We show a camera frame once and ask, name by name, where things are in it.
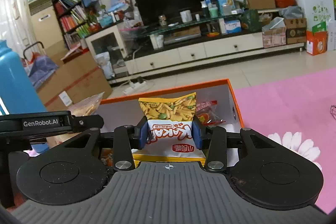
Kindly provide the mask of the yellow white Kaka snack bag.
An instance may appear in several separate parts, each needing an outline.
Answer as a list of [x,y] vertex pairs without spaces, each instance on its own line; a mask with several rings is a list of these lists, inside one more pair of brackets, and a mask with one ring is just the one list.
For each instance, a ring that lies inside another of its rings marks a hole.
[[138,102],[148,129],[145,146],[132,150],[135,160],[205,162],[205,155],[197,149],[192,136],[195,92],[178,98],[139,98]]

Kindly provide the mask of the clear bag yellow snacks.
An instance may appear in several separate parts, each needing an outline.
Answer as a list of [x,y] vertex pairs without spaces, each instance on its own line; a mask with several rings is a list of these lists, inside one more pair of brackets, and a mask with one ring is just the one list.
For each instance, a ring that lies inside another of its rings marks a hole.
[[68,111],[76,117],[93,115],[100,106],[104,93],[105,92],[102,92],[83,99],[82,101],[69,106]]

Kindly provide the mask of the red clear snack packet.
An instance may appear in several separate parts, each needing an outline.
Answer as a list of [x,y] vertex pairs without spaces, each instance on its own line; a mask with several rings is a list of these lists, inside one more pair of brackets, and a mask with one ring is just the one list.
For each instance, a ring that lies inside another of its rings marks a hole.
[[217,100],[197,103],[195,115],[203,125],[219,125],[226,122],[218,116],[217,105]]

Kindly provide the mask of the blue thermos jug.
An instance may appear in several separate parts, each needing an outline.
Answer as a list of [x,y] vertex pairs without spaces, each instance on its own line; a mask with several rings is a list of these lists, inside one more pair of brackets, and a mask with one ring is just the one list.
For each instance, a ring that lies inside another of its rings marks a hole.
[[5,40],[1,40],[0,51],[1,115],[46,112],[19,55]]

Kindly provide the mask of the orange storage box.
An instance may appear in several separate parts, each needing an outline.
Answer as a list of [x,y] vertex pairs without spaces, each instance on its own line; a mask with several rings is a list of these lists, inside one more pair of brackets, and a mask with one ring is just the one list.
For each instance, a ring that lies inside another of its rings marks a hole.
[[[241,116],[231,84],[227,79],[144,95],[104,100],[94,113],[94,115],[103,118],[103,127],[101,129],[90,128],[79,133],[68,133],[64,141],[56,141],[55,138],[50,137],[50,161],[63,161],[80,166],[94,163],[113,167],[113,132],[115,128],[127,124],[135,126],[145,116],[139,106],[139,98],[178,98],[193,92],[197,94],[197,103],[214,100],[218,102],[217,114],[226,121],[217,126],[225,128],[227,132],[228,167],[230,160],[239,160],[237,149],[230,148],[228,145],[230,139],[233,139],[235,143],[240,143],[242,140],[240,136]],[[160,162],[168,167],[177,163],[177,161],[137,161],[134,159],[135,166],[142,162]],[[200,161],[182,162],[197,162],[203,168],[205,164]]]

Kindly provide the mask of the white power strip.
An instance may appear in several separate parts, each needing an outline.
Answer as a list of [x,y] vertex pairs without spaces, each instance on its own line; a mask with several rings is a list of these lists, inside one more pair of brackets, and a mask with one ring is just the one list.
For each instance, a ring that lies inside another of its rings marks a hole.
[[129,87],[123,90],[123,94],[126,96],[134,94],[136,92],[139,92],[140,90],[144,89],[147,87],[147,82],[143,81],[142,83],[137,82],[137,83],[131,83],[129,84]]

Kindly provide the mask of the large cardboard box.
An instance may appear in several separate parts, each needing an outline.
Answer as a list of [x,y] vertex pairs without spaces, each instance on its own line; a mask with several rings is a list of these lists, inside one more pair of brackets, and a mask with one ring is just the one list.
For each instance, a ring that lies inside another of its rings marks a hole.
[[90,52],[83,53],[59,68],[37,90],[48,111],[66,110],[96,94],[108,98],[112,88]]

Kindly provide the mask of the white tv cabinet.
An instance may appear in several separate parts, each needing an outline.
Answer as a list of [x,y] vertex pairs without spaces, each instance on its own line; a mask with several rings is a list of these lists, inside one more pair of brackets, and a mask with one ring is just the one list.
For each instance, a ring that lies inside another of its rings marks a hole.
[[157,30],[122,29],[113,23],[91,34],[85,42],[93,56],[108,52],[114,75],[110,83],[131,77],[154,76],[224,60],[267,52],[303,49],[306,20],[277,19],[269,31],[246,28],[238,15],[177,24]]

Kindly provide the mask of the pink flower tablecloth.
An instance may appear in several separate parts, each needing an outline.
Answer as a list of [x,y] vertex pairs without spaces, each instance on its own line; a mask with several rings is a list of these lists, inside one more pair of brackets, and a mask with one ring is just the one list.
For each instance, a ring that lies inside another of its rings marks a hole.
[[143,162],[89,199],[27,201],[24,223],[323,223],[335,209],[332,70],[240,89],[246,157],[220,173],[197,162]]

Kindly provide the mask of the orange white carton box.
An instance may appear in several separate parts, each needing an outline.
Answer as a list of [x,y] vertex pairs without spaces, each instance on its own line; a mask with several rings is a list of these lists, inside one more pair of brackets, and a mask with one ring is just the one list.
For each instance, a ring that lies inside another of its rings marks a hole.
[[306,51],[308,54],[315,56],[326,52],[327,32],[306,32]]

